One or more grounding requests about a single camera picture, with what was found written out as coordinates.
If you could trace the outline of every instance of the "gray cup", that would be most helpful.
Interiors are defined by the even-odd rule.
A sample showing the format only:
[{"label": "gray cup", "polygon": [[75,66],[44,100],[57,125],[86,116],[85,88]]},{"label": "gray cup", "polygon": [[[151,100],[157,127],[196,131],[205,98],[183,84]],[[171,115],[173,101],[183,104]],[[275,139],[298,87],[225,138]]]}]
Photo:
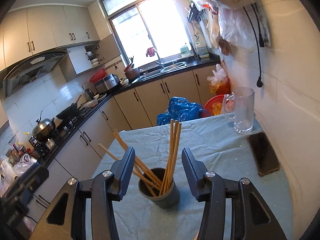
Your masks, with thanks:
[{"label": "gray cup", "polygon": [[[151,171],[153,171],[153,173],[161,181],[163,180],[164,172],[165,172],[164,168],[154,168],[154,169],[151,169]],[[151,181],[151,179],[146,174],[143,174],[143,176]],[[150,199],[153,203],[155,203],[157,206],[159,206],[161,208],[171,208],[174,205],[176,205],[180,200],[180,193],[179,193],[179,190],[178,190],[174,180],[172,181],[172,184],[171,184],[169,191],[166,194],[161,195],[160,197],[153,197],[141,179],[139,180],[138,186],[139,186],[140,193],[145,198]],[[152,188],[152,189],[156,195],[159,195],[159,190],[157,190],[155,188]]]}]

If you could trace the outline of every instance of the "blue plastic bag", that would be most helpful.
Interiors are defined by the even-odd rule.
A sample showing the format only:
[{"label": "blue plastic bag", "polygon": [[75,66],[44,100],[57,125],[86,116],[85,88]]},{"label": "blue plastic bag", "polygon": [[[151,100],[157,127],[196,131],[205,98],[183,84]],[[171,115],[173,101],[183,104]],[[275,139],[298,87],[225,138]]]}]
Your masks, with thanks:
[{"label": "blue plastic bag", "polygon": [[203,107],[197,103],[190,103],[185,98],[173,97],[165,113],[158,115],[157,125],[169,124],[171,119],[179,122],[199,119],[202,110]]}]

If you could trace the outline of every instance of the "mug handle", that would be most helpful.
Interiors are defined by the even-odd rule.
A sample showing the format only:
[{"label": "mug handle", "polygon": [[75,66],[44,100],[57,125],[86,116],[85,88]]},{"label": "mug handle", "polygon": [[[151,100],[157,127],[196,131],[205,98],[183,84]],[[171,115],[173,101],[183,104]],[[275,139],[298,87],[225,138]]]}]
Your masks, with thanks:
[{"label": "mug handle", "polygon": [[228,120],[228,121],[233,121],[235,116],[233,115],[233,117],[230,117],[230,114],[226,112],[226,104],[229,100],[234,100],[234,94],[226,94],[224,95],[223,101],[222,101],[222,113],[224,114],[224,117]]}]

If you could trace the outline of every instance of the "black smartphone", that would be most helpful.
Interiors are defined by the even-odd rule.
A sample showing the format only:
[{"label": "black smartphone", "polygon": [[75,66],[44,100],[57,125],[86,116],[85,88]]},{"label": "black smartphone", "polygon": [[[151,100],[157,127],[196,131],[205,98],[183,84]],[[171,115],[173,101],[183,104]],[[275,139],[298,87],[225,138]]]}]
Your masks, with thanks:
[{"label": "black smartphone", "polygon": [[263,177],[280,169],[280,164],[268,137],[264,132],[248,136],[257,168],[258,175]]}]

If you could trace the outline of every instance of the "light blue tablecloth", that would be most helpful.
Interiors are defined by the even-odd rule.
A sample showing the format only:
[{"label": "light blue tablecloth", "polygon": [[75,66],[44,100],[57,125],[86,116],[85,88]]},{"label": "light blue tablecloth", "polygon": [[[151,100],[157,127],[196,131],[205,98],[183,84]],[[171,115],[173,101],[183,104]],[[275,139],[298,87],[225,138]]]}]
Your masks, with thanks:
[{"label": "light blue tablecloth", "polygon": [[[123,131],[123,140],[135,149],[149,168],[165,167],[169,148],[169,125]],[[252,133],[262,131],[257,121]],[[278,219],[287,239],[292,239],[292,203],[289,183],[283,169],[259,177],[247,135],[240,135],[223,116],[214,116],[182,123],[180,146],[174,180],[180,191],[180,203],[164,210],[144,198],[138,190],[139,179],[132,175],[126,196],[114,202],[119,238],[130,240],[193,240],[200,228],[204,203],[198,203],[191,195],[181,163],[181,152],[189,147],[196,160],[204,162],[208,170],[215,171],[225,179],[239,180],[247,177],[255,185]],[[115,140],[109,150],[122,158],[124,150]],[[103,157],[93,177],[109,169],[113,159]],[[90,214],[90,201],[87,205]],[[91,231],[87,216],[87,236]],[[231,200],[226,203],[224,239],[230,239]]]}]

